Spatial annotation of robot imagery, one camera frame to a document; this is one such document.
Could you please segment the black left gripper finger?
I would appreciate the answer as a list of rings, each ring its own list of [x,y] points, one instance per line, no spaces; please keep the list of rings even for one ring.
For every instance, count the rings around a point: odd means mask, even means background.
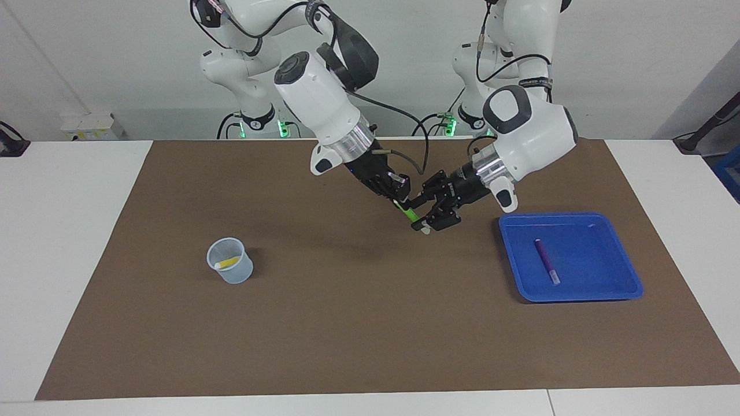
[[[422,190],[417,197],[409,200],[409,208],[417,209],[428,201],[437,200],[438,196],[444,197],[449,189],[450,179],[446,171],[439,170],[422,184]]]
[[[455,206],[446,206],[436,203],[424,216],[412,222],[412,229],[421,231],[430,229],[436,232],[459,224],[461,218]]]

